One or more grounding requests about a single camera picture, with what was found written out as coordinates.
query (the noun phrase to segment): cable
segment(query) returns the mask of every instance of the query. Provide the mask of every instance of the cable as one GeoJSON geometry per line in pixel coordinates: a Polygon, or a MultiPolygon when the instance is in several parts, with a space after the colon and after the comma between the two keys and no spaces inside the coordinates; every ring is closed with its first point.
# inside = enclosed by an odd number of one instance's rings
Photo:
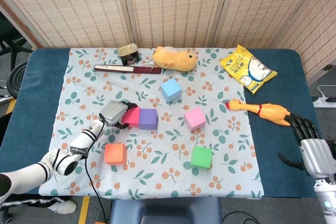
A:
{"type": "Polygon", "coordinates": [[[260,222],[252,215],[250,215],[249,213],[247,212],[244,212],[244,211],[233,211],[233,212],[229,212],[226,216],[224,216],[222,222],[224,222],[224,220],[226,219],[226,217],[230,216],[230,215],[233,215],[233,214],[245,214],[245,215],[248,215],[250,216],[250,218],[247,218],[243,224],[246,224],[247,221],[253,221],[255,224],[260,224],[260,222]]]}
{"type": "MultiPolygon", "coordinates": [[[[105,118],[104,118],[104,116],[103,116],[101,113],[99,113],[99,117],[102,119],[103,126],[102,126],[102,128],[100,129],[100,131],[99,131],[98,135],[96,136],[96,138],[95,138],[95,141],[94,141],[94,142],[93,142],[93,143],[90,145],[90,147],[89,147],[89,149],[88,149],[88,156],[89,156],[89,153],[90,153],[90,150],[91,150],[91,148],[93,147],[93,145],[95,144],[95,142],[98,140],[98,137],[100,136],[100,134],[101,134],[101,132],[103,131],[103,129],[104,129],[104,126],[105,126],[105,118]]],[[[104,211],[104,208],[103,208],[103,205],[102,205],[102,203],[101,203],[101,201],[100,201],[99,194],[97,193],[97,191],[96,191],[95,187],[93,186],[92,179],[91,179],[91,177],[90,177],[90,174],[89,174],[89,172],[88,172],[87,160],[88,160],[88,157],[87,157],[87,158],[85,158],[85,171],[86,171],[86,174],[87,174],[87,175],[88,175],[88,177],[89,177],[89,180],[90,180],[91,186],[92,186],[92,188],[93,188],[94,192],[96,193],[96,195],[97,195],[97,197],[98,197],[98,201],[99,201],[99,204],[100,204],[101,210],[103,211],[103,215],[104,215],[104,221],[105,221],[105,223],[106,223],[106,224],[108,224],[108,222],[107,222],[107,219],[106,219],[106,215],[105,215],[105,211],[104,211]]]]}
{"type": "Polygon", "coordinates": [[[320,87],[336,87],[336,85],[319,85],[319,86],[317,86],[317,89],[318,89],[318,91],[320,91],[320,93],[322,95],[322,98],[324,100],[326,100],[326,96],[322,93],[322,91],[320,90],[320,87]]]}

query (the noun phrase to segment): floral tablecloth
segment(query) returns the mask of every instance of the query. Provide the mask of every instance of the floral tablecloth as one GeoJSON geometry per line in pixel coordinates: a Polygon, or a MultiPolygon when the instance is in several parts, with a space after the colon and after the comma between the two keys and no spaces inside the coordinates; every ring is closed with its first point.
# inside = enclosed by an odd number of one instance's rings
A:
{"type": "MultiPolygon", "coordinates": [[[[102,197],[117,199],[218,196],[261,198],[264,194],[247,113],[228,111],[224,102],[244,101],[244,89],[219,64],[234,49],[192,48],[196,68],[181,73],[122,74],[96,72],[95,64],[120,65],[115,48],[72,48],[64,75],[49,149],[70,152],[69,144],[97,119],[110,101],[135,102],[156,108],[156,131],[108,128],[92,147],[88,170],[102,197]],[[182,96],[167,104],[160,84],[175,78],[182,96]],[[206,125],[190,132],[184,112],[200,107],[206,125]],[[104,163],[106,144],[127,146],[126,165],[104,163]],[[210,169],[191,167],[194,146],[211,148],[210,169]]],[[[152,66],[153,49],[139,49],[139,66],[152,66]]],[[[69,176],[55,174],[39,190],[42,195],[92,195],[93,189],[81,160],[69,176]]]]}

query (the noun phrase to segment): foam block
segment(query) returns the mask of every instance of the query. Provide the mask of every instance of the foam block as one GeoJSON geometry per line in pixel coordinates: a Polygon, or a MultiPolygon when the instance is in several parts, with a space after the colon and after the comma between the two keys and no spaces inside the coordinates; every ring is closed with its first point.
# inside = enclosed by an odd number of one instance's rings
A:
{"type": "Polygon", "coordinates": [[[124,165],[127,162],[127,149],[124,144],[105,145],[104,161],[109,165],[124,165]]]}
{"type": "Polygon", "coordinates": [[[121,119],[121,123],[128,123],[131,127],[139,127],[140,108],[132,108],[125,113],[121,119]]]}
{"type": "Polygon", "coordinates": [[[212,150],[203,147],[194,147],[191,166],[209,169],[211,166],[212,150]]]}
{"type": "Polygon", "coordinates": [[[193,131],[197,128],[204,126],[206,122],[202,110],[198,107],[193,110],[185,112],[183,119],[190,131],[193,131]]]}
{"type": "Polygon", "coordinates": [[[156,109],[140,109],[139,127],[142,130],[156,130],[157,128],[156,109]]]}
{"type": "Polygon", "coordinates": [[[182,95],[182,88],[173,78],[161,84],[161,92],[167,102],[172,102],[182,95]]]}

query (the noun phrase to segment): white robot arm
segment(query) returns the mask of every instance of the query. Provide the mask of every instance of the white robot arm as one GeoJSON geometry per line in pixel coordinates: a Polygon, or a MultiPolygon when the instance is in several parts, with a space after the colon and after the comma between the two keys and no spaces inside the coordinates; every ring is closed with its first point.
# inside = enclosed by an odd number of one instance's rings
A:
{"type": "Polygon", "coordinates": [[[336,224],[336,161],[330,148],[321,139],[314,124],[291,114],[285,120],[290,123],[297,139],[303,164],[288,160],[282,154],[280,159],[287,165],[307,173],[315,179],[314,191],[319,200],[327,224],[336,224]]]}
{"type": "Polygon", "coordinates": [[[121,125],[120,120],[127,110],[136,107],[134,103],[109,102],[100,112],[100,120],[93,121],[70,144],[71,154],[54,149],[48,152],[40,162],[10,173],[0,173],[0,205],[11,194],[23,194],[50,180],[54,172],[61,175],[72,173],[80,159],[86,158],[88,151],[107,126],[120,129],[128,127],[121,125]]]}

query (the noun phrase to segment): shoe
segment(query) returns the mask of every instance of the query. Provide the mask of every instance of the shoe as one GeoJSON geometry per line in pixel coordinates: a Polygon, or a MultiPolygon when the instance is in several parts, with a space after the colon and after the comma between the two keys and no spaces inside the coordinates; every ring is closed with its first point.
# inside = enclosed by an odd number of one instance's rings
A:
{"type": "Polygon", "coordinates": [[[77,204],[71,200],[67,200],[63,203],[57,202],[51,205],[50,207],[48,207],[48,209],[50,209],[51,211],[54,211],[55,213],[61,214],[61,215],[70,214],[76,211],[76,208],[77,208],[77,204]]]}

